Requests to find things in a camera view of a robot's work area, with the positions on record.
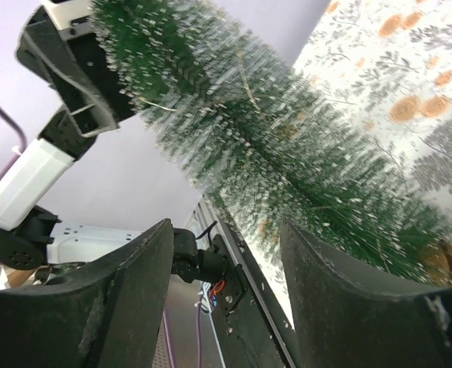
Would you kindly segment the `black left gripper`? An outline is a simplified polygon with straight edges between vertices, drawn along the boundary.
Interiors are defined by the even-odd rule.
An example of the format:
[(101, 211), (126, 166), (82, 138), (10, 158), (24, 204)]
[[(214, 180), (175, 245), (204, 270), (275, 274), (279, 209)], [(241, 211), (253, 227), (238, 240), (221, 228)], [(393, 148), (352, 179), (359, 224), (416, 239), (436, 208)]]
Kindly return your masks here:
[(16, 50), (18, 62), (58, 93), (83, 137), (117, 130), (134, 115), (117, 72), (107, 65), (90, 15), (87, 22), (59, 31), (40, 5), (21, 31)]

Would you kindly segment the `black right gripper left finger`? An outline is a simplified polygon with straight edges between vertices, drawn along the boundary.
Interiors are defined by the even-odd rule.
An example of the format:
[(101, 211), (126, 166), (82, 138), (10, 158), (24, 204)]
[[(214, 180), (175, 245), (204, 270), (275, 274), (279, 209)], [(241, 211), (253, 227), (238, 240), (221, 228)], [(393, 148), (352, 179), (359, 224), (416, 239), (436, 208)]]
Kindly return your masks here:
[(173, 260), (173, 226), (42, 286), (0, 291), (0, 367), (149, 367)]

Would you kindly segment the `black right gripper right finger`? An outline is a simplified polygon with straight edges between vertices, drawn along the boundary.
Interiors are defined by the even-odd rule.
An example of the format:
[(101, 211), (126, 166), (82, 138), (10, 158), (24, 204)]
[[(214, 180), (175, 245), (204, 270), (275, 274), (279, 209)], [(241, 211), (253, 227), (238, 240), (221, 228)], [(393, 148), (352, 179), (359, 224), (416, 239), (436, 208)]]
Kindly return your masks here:
[(452, 287), (386, 273), (284, 220), (303, 367), (452, 367)]

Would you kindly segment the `small green christmas tree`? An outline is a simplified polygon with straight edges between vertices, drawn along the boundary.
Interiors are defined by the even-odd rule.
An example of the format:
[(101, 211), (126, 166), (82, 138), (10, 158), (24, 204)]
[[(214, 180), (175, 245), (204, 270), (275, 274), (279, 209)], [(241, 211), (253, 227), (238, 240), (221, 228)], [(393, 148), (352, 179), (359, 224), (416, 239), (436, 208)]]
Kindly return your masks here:
[(93, 1), (91, 22), (133, 112), (266, 257), (279, 259), (286, 217), (381, 271), (436, 285), (413, 261), (444, 243), (446, 215), (226, 11)]

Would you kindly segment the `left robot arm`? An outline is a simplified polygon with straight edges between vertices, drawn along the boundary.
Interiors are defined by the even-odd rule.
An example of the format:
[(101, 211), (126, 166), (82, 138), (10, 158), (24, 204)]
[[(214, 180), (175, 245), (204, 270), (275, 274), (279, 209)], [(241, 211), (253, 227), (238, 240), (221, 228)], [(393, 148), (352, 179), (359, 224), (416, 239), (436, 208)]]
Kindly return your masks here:
[(0, 174), (0, 265), (89, 262), (119, 248), (133, 232), (72, 227), (39, 199), (94, 145), (133, 114), (119, 77), (107, 65), (88, 1), (43, 1), (19, 38), (18, 62), (44, 80), (61, 106)]

